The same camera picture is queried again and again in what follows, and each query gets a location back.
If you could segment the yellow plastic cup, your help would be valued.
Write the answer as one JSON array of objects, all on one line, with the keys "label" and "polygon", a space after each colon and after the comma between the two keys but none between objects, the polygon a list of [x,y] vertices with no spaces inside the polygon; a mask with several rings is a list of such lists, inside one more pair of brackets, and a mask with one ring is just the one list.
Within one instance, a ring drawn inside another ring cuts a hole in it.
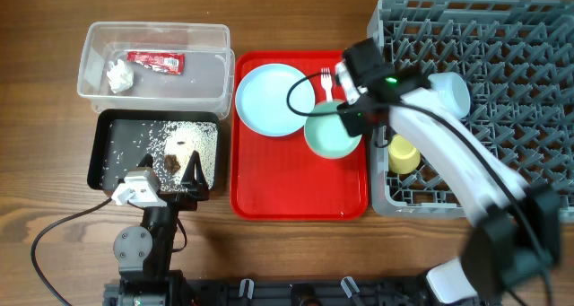
[{"label": "yellow plastic cup", "polygon": [[392,137],[388,147],[389,169],[396,174],[408,174],[421,162],[420,152],[401,135]]}]

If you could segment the light blue small bowl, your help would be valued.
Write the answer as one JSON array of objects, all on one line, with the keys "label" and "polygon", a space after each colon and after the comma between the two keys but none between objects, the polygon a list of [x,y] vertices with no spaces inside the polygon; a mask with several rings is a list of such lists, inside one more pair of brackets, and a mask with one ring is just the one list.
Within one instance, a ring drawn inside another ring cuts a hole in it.
[{"label": "light blue small bowl", "polygon": [[443,105],[458,119],[465,118],[471,108],[471,98],[463,77],[454,72],[430,74],[431,89],[439,94]]}]

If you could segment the brown food scrap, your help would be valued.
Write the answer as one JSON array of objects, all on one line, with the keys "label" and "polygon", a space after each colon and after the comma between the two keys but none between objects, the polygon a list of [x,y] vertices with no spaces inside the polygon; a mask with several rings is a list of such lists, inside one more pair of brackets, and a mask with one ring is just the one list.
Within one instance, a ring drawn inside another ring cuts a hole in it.
[{"label": "brown food scrap", "polygon": [[180,169],[178,157],[175,154],[167,154],[164,156],[164,168],[170,174],[176,174]]}]

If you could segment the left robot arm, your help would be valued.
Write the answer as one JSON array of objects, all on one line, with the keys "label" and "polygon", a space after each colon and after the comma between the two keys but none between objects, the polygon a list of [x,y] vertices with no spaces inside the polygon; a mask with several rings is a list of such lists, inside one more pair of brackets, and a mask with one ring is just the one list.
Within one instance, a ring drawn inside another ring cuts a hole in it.
[{"label": "left robot arm", "polygon": [[170,261],[177,230],[183,226],[181,211],[195,211],[209,199],[200,155],[192,152],[181,179],[184,190],[162,194],[161,181],[153,171],[153,157],[146,154],[136,168],[118,181],[111,199],[117,205],[143,210],[138,226],[130,226],[115,238],[113,252],[120,275],[118,288],[107,287],[105,305],[196,305],[194,289]]}]

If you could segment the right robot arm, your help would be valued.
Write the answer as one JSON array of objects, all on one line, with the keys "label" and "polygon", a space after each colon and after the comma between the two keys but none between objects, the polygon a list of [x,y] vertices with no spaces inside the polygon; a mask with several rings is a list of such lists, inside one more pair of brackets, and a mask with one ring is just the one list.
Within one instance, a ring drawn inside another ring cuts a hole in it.
[{"label": "right robot arm", "polygon": [[395,70],[373,39],[344,50],[335,80],[344,89],[338,113],[349,135],[388,124],[448,184],[473,226],[459,257],[426,272],[434,299],[494,302],[540,276],[552,304],[550,271],[561,262],[557,190],[529,185],[445,107],[425,74],[414,66]]}]

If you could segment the white napkin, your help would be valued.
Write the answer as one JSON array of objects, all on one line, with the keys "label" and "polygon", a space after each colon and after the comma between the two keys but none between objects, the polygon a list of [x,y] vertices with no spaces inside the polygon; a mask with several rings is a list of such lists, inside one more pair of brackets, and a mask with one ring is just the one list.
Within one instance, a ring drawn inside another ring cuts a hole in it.
[{"label": "white napkin", "polygon": [[110,90],[120,93],[130,89],[134,84],[134,70],[122,59],[110,62],[110,69],[106,72]]}]

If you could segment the white plastic fork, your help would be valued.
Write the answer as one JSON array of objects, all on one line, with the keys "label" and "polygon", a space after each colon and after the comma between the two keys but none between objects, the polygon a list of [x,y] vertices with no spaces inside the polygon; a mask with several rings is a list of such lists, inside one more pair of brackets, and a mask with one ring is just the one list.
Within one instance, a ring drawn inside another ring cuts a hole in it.
[{"label": "white plastic fork", "polygon": [[324,67],[320,71],[320,83],[322,88],[325,91],[326,100],[332,101],[333,98],[333,80],[332,75],[329,67]]}]

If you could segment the red ketchup packet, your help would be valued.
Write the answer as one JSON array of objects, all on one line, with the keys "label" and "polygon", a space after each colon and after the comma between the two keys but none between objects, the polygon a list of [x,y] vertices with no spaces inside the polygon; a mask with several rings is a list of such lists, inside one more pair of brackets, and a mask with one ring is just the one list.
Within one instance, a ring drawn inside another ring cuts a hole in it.
[{"label": "red ketchup packet", "polygon": [[164,74],[182,74],[185,66],[184,53],[130,51],[126,60]]}]

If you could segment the light blue plate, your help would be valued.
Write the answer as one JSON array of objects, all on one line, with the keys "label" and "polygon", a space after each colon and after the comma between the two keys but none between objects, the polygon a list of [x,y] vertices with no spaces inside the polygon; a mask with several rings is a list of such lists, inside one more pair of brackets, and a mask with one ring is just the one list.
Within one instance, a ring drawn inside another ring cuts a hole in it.
[{"label": "light blue plate", "polygon": [[271,137],[287,136],[300,130],[306,117],[287,106],[287,93],[305,74],[286,64],[266,64],[247,73],[235,95],[236,111],[252,131]]}]

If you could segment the mint green bowl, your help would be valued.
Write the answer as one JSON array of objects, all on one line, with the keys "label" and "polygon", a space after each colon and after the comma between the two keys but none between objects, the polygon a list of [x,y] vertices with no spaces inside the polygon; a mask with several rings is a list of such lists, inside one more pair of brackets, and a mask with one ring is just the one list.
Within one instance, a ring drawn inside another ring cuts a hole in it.
[{"label": "mint green bowl", "polygon": [[326,113],[326,116],[308,117],[304,126],[304,137],[309,149],[326,159],[340,159],[351,154],[359,145],[361,136],[348,135],[340,117],[334,114],[341,100],[322,101],[312,113]]}]

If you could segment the white rice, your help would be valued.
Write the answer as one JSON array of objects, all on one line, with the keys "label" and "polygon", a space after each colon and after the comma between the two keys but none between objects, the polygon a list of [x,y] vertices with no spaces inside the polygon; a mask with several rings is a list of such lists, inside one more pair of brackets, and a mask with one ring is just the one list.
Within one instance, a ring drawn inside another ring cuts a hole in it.
[{"label": "white rice", "polygon": [[[153,143],[161,149],[163,165],[153,170],[161,181],[163,192],[180,192],[184,187],[180,184],[193,151],[200,154],[203,173],[208,186],[214,184],[216,169],[216,150],[219,132],[211,123],[169,122],[164,128],[167,137],[155,140]],[[181,169],[176,174],[168,173],[164,168],[164,156],[175,154]]]}]

